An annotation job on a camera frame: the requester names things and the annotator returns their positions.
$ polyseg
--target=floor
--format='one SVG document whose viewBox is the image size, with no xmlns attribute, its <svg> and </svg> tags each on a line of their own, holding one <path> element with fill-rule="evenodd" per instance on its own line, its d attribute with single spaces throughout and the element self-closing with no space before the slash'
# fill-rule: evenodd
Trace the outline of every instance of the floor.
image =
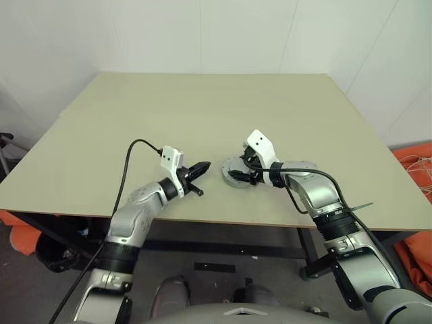
<svg viewBox="0 0 432 324">
<path fill-rule="evenodd" d="M 47 323 L 78 272 L 52 273 L 34 255 L 21 255 L 10 246 L 9 231 L 0 223 L 2 323 Z M 153 224 L 149 237 L 299 246 L 296 231 L 280 227 L 158 221 Z M 313 237 L 319 254 L 322 254 L 320 235 L 315 232 Z M 236 272 L 195 271 L 195 262 L 235 265 Z M 318 306 L 342 323 L 369 323 L 364 311 L 353 311 L 346 306 L 332 274 L 304 282 L 298 275 L 302 266 L 304 261 L 293 259 L 143 250 L 134 274 L 134 287 L 129 293 L 134 302 L 130 322 L 145 322 L 159 283 L 166 277 L 182 274 L 190 284 L 194 304 L 222 302 L 244 283 L 245 277 L 251 277 L 255 283 L 272 290 L 284 306 L 303 310 Z M 86 278 L 88 273 L 56 323 L 71 321 Z"/>
</svg>

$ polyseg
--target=orange fabric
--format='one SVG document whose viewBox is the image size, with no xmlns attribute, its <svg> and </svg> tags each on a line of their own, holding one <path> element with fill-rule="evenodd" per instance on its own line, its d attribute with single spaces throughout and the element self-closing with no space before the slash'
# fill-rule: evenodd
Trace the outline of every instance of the orange fabric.
<svg viewBox="0 0 432 324">
<path fill-rule="evenodd" d="M 27 226 L 13 226 L 9 240 L 12 247 L 22 254 L 30 255 L 36 248 L 36 243 L 41 234 L 36 228 Z"/>
<path fill-rule="evenodd" d="M 28 226 L 28 224 L 21 219 L 16 218 L 11 213 L 8 213 L 7 211 L 1 211 L 0 210 L 0 220 L 4 222 L 5 225 L 13 226 L 13 225 L 25 225 Z"/>
<path fill-rule="evenodd" d="M 12 226 L 9 237 L 12 247 L 22 254 L 32 254 L 41 232 L 7 211 L 0 211 L 0 220 L 5 225 Z"/>
<path fill-rule="evenodd" d="M 432 157 L 432 142 L 403 148 L 393 152 L 400 160 L 405 169 L 416 163 L 418 157 Z M 432 163 L 423 161 L 427 169 L 432 169 Z M 420 167 L 413 167 L 418 171 L 411 171 L 409 174 L 418 186 L 430 186 L 432 180 L 427 171 Z M 432 203 L 432 194 L 426 195 Z M 400 260 L 405 266 L 412 283 L 426 295 L 432 297 L 432 232 L 419 232 L 402 242 L 394 245 Z"/>
</svg>

